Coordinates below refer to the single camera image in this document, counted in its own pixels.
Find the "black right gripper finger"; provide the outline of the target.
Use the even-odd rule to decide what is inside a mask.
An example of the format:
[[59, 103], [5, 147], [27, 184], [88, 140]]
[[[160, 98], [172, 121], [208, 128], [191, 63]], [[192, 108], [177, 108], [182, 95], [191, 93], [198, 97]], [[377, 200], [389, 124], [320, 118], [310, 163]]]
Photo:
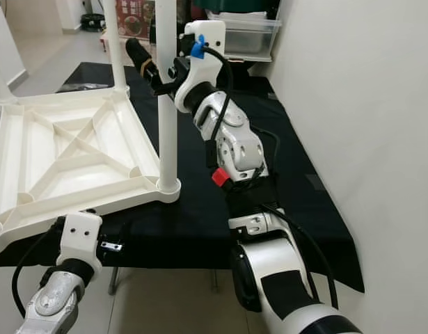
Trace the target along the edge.
[[137, 38], [129, 38], [125, 41], [125, 51], [144, 79], [161, 79], [159, 68], [154, 63], [151, 53]]

